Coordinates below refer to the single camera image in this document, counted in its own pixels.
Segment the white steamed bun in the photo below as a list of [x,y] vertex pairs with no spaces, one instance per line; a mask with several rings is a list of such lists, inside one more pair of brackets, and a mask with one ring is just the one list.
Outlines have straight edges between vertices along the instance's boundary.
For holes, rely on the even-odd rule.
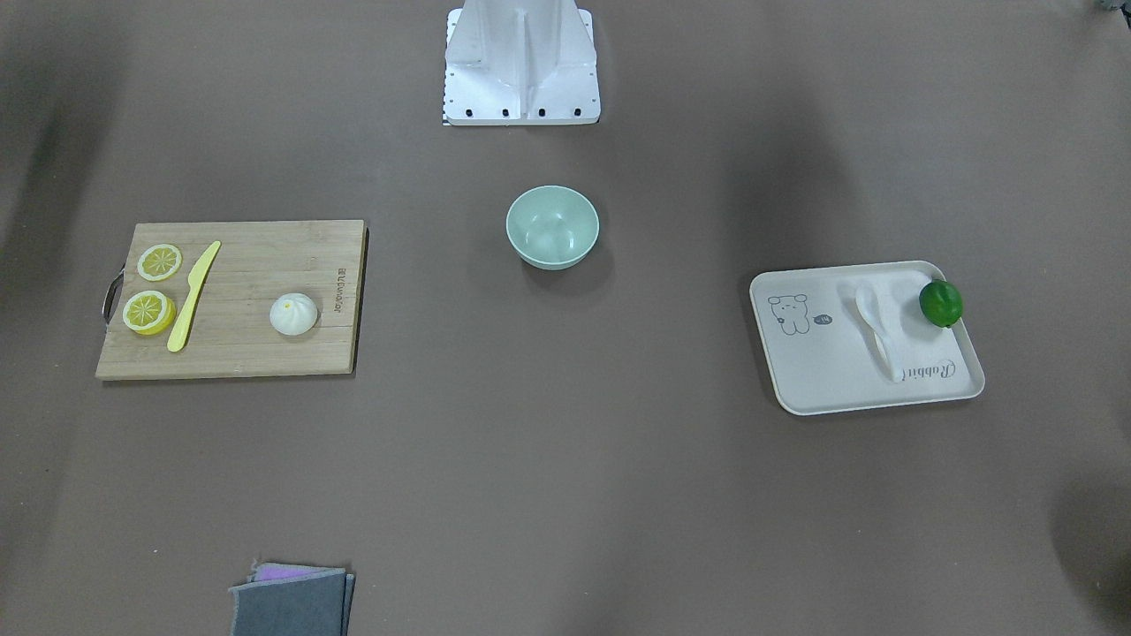
[[319,307],[304,293],[291,292],[278,296],[268,313],[271,329],[283,337],[299,337],[316,326]]

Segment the white ceramic spoon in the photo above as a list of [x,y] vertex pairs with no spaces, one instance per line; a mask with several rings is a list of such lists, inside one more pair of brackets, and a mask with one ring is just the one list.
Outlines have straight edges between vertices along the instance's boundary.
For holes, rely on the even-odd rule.
[[854,302],[869,330],[872,330],[873,340],[877,342],[877,349],[884,363],[890,383],[904,383],[905,376],[899,347],[893,342],[893,337],[890,335],[887,326],[884,326],[877,289],[871,283],[861,282],[855,289]]

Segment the light green bowl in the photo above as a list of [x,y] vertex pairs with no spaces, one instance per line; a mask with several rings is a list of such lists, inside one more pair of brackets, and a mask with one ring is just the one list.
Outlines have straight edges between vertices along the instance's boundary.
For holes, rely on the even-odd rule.
[[596,246],[601,221],[582,194],[564,184],[539,184],[506,212],[506,237],[513,251],[537,269],[562,270]]

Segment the beige rabbit tray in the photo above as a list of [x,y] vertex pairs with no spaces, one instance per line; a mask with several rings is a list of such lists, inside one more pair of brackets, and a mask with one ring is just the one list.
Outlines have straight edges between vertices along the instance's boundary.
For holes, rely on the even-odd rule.
[[[940,329],[921,313],[920,290],[944,270],[927,261],[765,270],[748,287],[774,390],[792,414],[976,398],[985,373],[964,323]],[[890,383],[854,302],[861,282],[879,294],[899,347],[904,383]]]

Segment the bamboo cutting board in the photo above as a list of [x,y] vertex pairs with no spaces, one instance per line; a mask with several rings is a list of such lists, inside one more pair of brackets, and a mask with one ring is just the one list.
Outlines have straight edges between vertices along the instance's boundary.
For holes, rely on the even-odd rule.
[[[193,328],[181,352],[166,333],[143,337],[120,313],[110,319],[96,366],[101,380],[338,375],[354,370],[368,229],[361,220],[139,223],[126,256],[122,299],[158,290],[185,303],[187,274],[213,241],[218,251],[202,283]],[[181,269],[165,281],[143,280],[137,259],[152,244],[172,243]],[[299,337],[271,329],[269,310],[286,293],[310,296],[316,326]]]

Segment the yellow plastic knife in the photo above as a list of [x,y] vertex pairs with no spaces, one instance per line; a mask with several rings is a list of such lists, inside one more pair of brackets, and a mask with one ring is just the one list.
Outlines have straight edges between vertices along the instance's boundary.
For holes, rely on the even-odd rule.
[[167,340],[167,351],[169,352],[181,352],[185,349],[187,340],[189,338],[190,330],[193,328],[195,321],[195,308],[198,306],[199,299],[201,298],[202,283],[209,276],[211,265],[222,248],[222,242],[219,240],[213,241],[205,251],[202,251],[201,257],[197,259],[193,268],[187,274],[187,290],[185,302],[178,311],[175,323],[173,323],[170,337]]

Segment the green lime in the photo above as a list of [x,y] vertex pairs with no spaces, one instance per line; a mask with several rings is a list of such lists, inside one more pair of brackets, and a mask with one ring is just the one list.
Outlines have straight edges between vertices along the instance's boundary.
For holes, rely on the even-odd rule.
[[930,280],[918,293],[921,313],[940,327],[950,329],[964,315],[964,298],[953,283],[946,280]]

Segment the grey folded cloth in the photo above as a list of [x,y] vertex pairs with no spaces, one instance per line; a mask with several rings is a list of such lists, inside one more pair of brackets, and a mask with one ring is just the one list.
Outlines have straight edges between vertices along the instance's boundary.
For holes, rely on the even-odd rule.
[[355,575],[340,567],[254,562],[234,600],[231,635],[346,635]]

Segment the lemon slice far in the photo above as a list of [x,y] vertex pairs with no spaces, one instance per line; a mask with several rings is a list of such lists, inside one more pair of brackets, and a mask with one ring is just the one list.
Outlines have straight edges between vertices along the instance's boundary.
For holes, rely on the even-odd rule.
[[147,248],[136,263],[138,275],[149,282],[174,277],[183,264],[183,253],[175,244],[157,243]]

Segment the lemon half thick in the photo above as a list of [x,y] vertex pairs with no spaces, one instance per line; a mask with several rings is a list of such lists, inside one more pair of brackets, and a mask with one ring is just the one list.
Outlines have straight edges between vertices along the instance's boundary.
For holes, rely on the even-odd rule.
[[128,329],[153,337],[175,323],[176,312],[173,298],[157,290],[145,290],[126,301],[121,317]]

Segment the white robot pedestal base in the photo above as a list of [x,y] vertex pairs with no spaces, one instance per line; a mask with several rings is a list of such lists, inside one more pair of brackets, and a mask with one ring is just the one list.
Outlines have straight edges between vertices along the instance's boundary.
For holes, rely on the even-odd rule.
[[444,27],[444,124],[599,121],[594,20],[573,1],[466,1]]

